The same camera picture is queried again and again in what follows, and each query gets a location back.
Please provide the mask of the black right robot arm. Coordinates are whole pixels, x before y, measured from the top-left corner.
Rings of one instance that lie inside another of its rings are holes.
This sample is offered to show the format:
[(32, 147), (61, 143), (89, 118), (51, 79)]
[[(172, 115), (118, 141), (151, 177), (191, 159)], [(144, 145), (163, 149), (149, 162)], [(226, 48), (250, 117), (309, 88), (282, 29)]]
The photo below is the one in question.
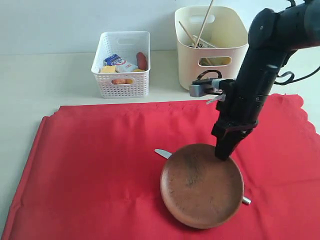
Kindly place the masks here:
[(320, 44), (320, 2), (306, 0), (281, 12), (263, 9), (248, 32), (248, 50), (235, 80), (214, 84), (225, 94), (211, 131), (215, 156), (226, 160), (258, 124), (258, 116), (278, 73), (300, 49)]

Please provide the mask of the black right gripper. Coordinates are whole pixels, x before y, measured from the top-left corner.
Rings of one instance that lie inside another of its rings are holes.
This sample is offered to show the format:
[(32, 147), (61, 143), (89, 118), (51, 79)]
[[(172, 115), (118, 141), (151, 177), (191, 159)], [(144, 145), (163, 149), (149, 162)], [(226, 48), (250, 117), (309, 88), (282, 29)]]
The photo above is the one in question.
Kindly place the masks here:
[(276, 79), (275, 74), (264, 74), (260, 79), (237, 81), (216, 79), (213, 87), (225, 94), (216, 109), (217, 122), (211, 134), (216, 137), (215, 156), (227, 160), (238, 144), (258, 125), (258, 116)]

